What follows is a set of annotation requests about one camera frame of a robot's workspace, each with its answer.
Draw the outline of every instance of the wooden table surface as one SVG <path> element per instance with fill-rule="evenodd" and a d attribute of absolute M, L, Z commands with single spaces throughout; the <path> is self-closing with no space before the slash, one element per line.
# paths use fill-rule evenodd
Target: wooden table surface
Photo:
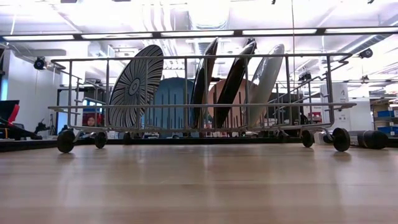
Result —
<path fill-rule="evenodd" d="M 0 223 L 398 223 L 398 151 L 301 144 L 0 154 Z"/>

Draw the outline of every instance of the black plate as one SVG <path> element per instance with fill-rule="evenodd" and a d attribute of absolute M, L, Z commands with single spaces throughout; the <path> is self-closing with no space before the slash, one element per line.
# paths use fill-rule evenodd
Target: black plate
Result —
<path fill-rule="evenodd" d="M 149 45 L 136 57 L 163 57 L 162 49 Z M 148 64 L 147 94 L 145 94 L 146 63 Z M 116 80 L 112 90 L 110 105 L 144 105 L 149 104 L 162 78 L 163 59 L 131 60 Z M 140 109 L 141 117 L 145 112 Z M 111 108 L 108 113 L 109 124 L 122 128 L 131 128 L 136 123 L 137 108 Z"/>
<path fill-rule="evenodd" d="M 218 46 L 218 38 L 213 40 L 205 50 L 205 55 L 216 55 Z M 206 59 L 207 62 L 207 89 L 210 85 L 211 75 L 213 74 L 213 68 L 215 64 L 215 58 Z M 191 104 L 202 104 L 205 94 L 205 63 L 204 59 L 201 59 L 198 65 L 195 81 L 193 83 L 193 89 L 191 94 Z M 192 111 L 192 127 L 197 128 L 200 115 L 200 108 L 194 108 Z"/>
<path fill-rule="evenodd" d="M 247 44 L 241 55 L 251 55 L 254 53 L 256 49 L 256 41 L 251 41 Z M 232 104 L 235 96 L 239 90 L 239 86 L 241 85 L 244 73 L 245 73 L 245 58 L 236 58 L 234 63 L 232 64 L 231 70 L 228 73 L 228 76 L 225 81 L 225 85 L 220 93 L 220 97 L 218 98 L 217 104 Z M 215 108 L 216 119 L 216 127 L 221 128 L 223 123 L 229 113 L 230 107 L 222 107 Z"/>

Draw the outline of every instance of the ceiling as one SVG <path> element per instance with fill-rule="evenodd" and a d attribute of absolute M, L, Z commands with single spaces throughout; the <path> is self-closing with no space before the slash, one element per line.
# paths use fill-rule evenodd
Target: ceiling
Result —
<path fill-rule="evenodd" d="M 398 14 L 398 1 L 375 0 L 276 0 L 274 5 L 265 0 L 79 0 L 77 3 L 60 3 L 60 0 L 0 0 L 0 34 L 61 34 L 99 32 L 145 32 L 193 29 L 266 29 L 293 27 L 351 27 L 389 26 L 391 18 Z M 360 36 L 326 37 L 260 37 L 256 38 L 258 53 L 267 54 L 275 45 L 284 44 L 287 53 L 337 52 Z M 201 48 L 211 40 L 115 40 L 96 42 L 51 42 L 15 43 L 12 48 L 26 57 L 37 56 L 36 50 L 53 50 L 43 55 L 48 59 L 106 56 L 110 46 L 116 57 L 132 57 L 149 44 L 161 45 L 166 55 L 200 55 Z M 244 38 L 223 39 L 218 54 L 238 54 Z M 351 63 L 333 73 L 334 80 L 357 80 L 363 75 L 370 79 L 383 80 L 398 77 L 398 41 L 396 35 L 372 46 L 374 56 Z M 54 50 L 64 50 L 66 55 L 54 56 Z M 298 79 L 303 65 L 315 60 L 306 69 L 319 73 L 319 58 L 294 58 L 289 70 L 297 71 L 291 79 Z M 225 78 L 233 59 L 218 59 L 214 76 Z M 252 75 L 260 58 L 252 59 L 249 74 Z M 192 78 L 197 62 L 188 61 L 188 76 Z M 105 78 L 105 63 L 87 65 L 86 78 Z M 166 77 L 182 76 L 181 62 L 165 64 Z M 111 68 L 111 77 L 116 78 L 123 64 Z M 284 81 L 285 65 L 282 65 L 279 80 Z"/>

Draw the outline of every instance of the computer monitor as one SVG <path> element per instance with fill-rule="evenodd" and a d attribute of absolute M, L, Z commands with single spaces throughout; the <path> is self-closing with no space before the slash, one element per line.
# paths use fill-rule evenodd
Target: computer monitor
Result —
<path fill-rule="evenodd" d="M 19 100 L 0 101 L 0 118 L 8 121 L 14 111 L 15 105 L 19 105 Z"/>

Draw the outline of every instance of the white ceiling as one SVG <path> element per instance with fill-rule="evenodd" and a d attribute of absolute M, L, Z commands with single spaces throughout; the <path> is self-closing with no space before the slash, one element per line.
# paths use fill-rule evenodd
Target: white ceiling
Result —
<path fill-rule="evenodd" d="M 272 5 L 271 0 L 201 0 L 203 6 L 191 3 L 196 0 L 132 0 L 131 2 L 113 2 L 112 0 L 80 0 L 77 4 L 59 4 L 59 0 L 0 0 L 0 34 L 46 34 L 46 33 L 94 33 L 94 32 L 140 32 L 146 30 L 189 30 L 192 28 L 189 20 L 195 12 L 196 20 L 209 22 L 222 19 L 218 10 L 227 9 L 226 29 L 265 29 L 265 28 L 289 28 L 289 27 L 350 27 L 350 26 L 378 26 L 384 21 L 398 14 L 398 1 L 375 0 L 367 4 L 368 0 L 276 0 Z M 327 36 L 322 37 L 268 37 L 256 38 L 257 47 L 260 53 L 266 54 L 273 46 L 284 44 L 288 52 L 335 52 L 347 44 L 355 41 L 359 36 Z M 360 64 L 360 71 L 347 66 L 336 72 L 335 79 L 355 79 L 368 72 L 377 74 L 386 65 L 394 62 L 386 59 L 384 52 L 398 47 L 397 37 L 390 37 L 374 46 L 376 54 Z M 244 38 L 227 39 L 221 44 L 219 54 L 227 52 L 239 53 L 243 47 Z M 146 44 L 158 44 L 159 42 L 143 42 L 141 40 L 118 40 L 98 42 L 100 49 L 106 53 L 108 45 L 113 48 L 134 48 L 141 49 Z M 175 52 L 170 55 L 195 55 L 193 44 L 186 43 L 186 40 L 166 40 L 165 45 L 171 46 Z M 77 42 L 52 42 L 52 43 L 24 43 L 15 44 L 20 50 L 29 49 L 65 49 L 67 57 L 86 57 L 78 55 L 78 49 L 82 43 Z M 290 71 L 301 66 L 309 58 L 295 58 L 295 63 L 290 63 Z M 218 75 L 224 77 L 228 74 L 232 60 L 220 60 L 224 64 L 218 67 Z M 256 69 L 258 60 L 250 63 L 250 73 Z M 105 66 L 101 63 L 91 64 L 86 76 L 104 78 Z M 122 70 L 122 66 L 112 68 L 111 76 L 116 77 Z M 188 72 L 193 75 L 195 66 L 190 65 Z M 167 74 L 175 75 L 175 72 L 168 71 Z M 382 77 L 392 76 L 392 72 L 383 74 Z M 282 65 L 280 80 L 285 80 L 285 65 Z"/>

